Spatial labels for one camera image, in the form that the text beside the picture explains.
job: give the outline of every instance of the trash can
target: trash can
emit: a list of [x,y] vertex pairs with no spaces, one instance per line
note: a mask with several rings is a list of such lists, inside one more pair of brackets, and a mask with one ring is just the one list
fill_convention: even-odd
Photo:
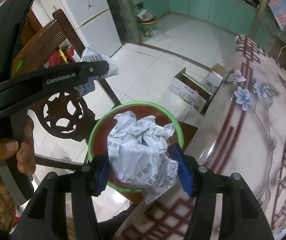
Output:
[[156,16],[154,16],[152,19],[148,21],[141,22],[138,18],[138,25],[139,29],[143,32],[143,36],[146,38],[152,37],[152,31],[156,29],[155,27],[156,23]]
[[[154,115],[155,123],[160,126],[164,126],[168,123],[173,123],[175,127],[175,133],[169,138],[169,141],[171,144],[178,142],[179,145],[183,147],[184,138],[182,129],[178,121],[168,110],[151,102],[134,101],[113,108],[96,123],[88,144],[88,155],[90,161],[94,156],[105,153],[107,150],[107,136],[117,123],[117,120],[114,119],[114,116],[126,111],[132,111],[136,115],[137,120],[149,115]],[[115,177],[113,172],[111,173],[107,184],[121,192],[140,192],[139,188],[120,182]]]

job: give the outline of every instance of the green indicator light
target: green indicator light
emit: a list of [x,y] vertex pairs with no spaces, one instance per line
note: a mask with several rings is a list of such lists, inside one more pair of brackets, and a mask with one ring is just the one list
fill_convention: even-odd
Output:
[[21,68],[22,64],[23,64],[23,60],[21,60],[19,64],[16,66],[16,71],[18,71]]

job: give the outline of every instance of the wooden chair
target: wooden chair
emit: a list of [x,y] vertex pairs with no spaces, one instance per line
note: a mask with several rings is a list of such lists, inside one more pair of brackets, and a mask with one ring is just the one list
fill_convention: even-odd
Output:
[[[77,54],[81,57],[85,46],[64,12],[61,9],[55,11],[53,18],[16,56],[13,61],[12,77],[42,68],[49,56],[66,39],[68,39]],[[107,81],[101,79],[98,82],[114,105],[120,105],[119,99]],[[85,100],[71,90],[62,91],[59,97],[54,98],[52,101],[49,98],[50,96],[29,106],[29,109],[35,112],[43,128],[51,135],[59,138],[71,138],[76,141],[85,139],[88,141],[97,120],[95,120],[95,114],[88,108]],[[74,114],[70,114],[67,109],[70,101],[76,109]],[[45,105],[48,107],[48,115],[46,117],[44,117]],[[66,127],[56,124],[62,118],[69,121]],[[49,158],[42,155],[36,155],[36,163],[43,166],[69,170],[75,170],[79,165],[82,165],[81,163]]]

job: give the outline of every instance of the green bowl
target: green bowl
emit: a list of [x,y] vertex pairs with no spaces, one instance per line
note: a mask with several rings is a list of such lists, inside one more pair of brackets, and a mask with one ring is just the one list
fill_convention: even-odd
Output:
[[[106,151],[107,136],[113,129],[113,127],[116,125],[116,120],[114,120],[114,116],[116,114],[124,113],[126,111],[132,111],[136,115],[137,119],[141,119],[148,115],[154,115],[156,124],[161,126],[166,125],[168,123],[173,123],[175,127],[175,133],[172,137],[169,138],[169,140],[172,143],[178,142],[179,145],[183,147],[183,132],[173,114],[171,114],[168,110],[158,104],[145,101],[133,101],[111,109],[96,123],[95,127],[92,130],[88,144],[88,155],[90,161],[95,155],[94,152],[100,152],[99,154],[102,154]],[[96,136],[103,138],[103,140],[96,141]],[[110,180],[107,184],[118,191],[131,193],[140,192],[139,188],[129,188],[126,184],[118,181],[113,173],[110,176]]]

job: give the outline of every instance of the hanging towel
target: hanging towel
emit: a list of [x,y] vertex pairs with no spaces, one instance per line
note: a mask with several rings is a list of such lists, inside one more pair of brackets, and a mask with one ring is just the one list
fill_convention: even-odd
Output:
[[270,0],[268,5],[283,31],[286,27],[286,0]]

